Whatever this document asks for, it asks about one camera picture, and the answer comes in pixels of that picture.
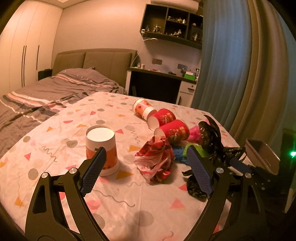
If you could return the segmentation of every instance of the wall shelf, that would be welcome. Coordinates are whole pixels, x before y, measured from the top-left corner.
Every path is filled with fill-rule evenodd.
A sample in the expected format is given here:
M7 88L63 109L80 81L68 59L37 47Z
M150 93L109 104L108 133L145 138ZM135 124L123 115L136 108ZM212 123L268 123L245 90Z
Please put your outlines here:
M186 23L179 23L168 19L168 17L185 19ZM159 26L158 33L153 32L154 26ZM192 14L178 8L154 4L146 4L141 29L149 28L144 37L167 40L196 49L202 49L202 25L203 17ZM179 37L172 36L181 30Z

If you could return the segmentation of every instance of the metal screw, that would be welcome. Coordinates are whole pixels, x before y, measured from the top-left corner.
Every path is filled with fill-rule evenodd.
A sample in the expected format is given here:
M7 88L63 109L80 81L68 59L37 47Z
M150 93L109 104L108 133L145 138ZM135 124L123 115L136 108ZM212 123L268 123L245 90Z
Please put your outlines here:
M42 175L41 175L42 178L46 178L47 176L48 176L48 173L47 173L47 172L44 172L44 173L42 173Z
M218 172L218 173L221 174L221 173L224 172L224 170L223 170L223 168L221 168L221 167L217 167L216 172Z
M77 172L77 168L73 167L69 170L70 174L74 174Z
M248 173L248 172L246 172L244 175L245 175L246 178L251 178L252 177L252 175L250 173Z

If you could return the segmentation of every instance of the ceiling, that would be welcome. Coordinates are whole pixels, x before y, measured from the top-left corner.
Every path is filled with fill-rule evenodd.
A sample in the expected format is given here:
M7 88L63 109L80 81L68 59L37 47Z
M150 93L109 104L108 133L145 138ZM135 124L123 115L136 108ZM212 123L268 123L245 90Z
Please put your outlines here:
M75 5L80 2L85 2L88 0L37 0L39 2L45 2L60 8L67 8L69 6Z

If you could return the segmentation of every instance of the blue curtain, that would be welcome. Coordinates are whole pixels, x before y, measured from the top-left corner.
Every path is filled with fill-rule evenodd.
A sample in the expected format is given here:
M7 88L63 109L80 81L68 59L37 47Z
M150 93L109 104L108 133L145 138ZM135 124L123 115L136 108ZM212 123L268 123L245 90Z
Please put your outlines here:
M205 1L201 71L192 108L211 113L228 131L244 94L251 52L247 0Z

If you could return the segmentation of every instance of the green object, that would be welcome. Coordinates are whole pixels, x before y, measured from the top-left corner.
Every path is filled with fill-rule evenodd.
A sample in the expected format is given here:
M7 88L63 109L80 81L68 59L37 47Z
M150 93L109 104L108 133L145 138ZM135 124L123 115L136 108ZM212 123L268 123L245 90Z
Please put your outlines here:
M193 145L195 147L195 149L198 151L198 153L202 156L202 157L209 157L210 155L204 150L202 149L201 146L193 144L193 143L187 143L187 145L185 146L184 152L183 152L183 156L186 157L186 153L187 153L187 148L189 146Z
M195 80L195 75L185 74L184 78L188 80Z
M292 151L292 152L290 153L290 155L292 156L292 158L295 157L295 156L296 156L296 151Z

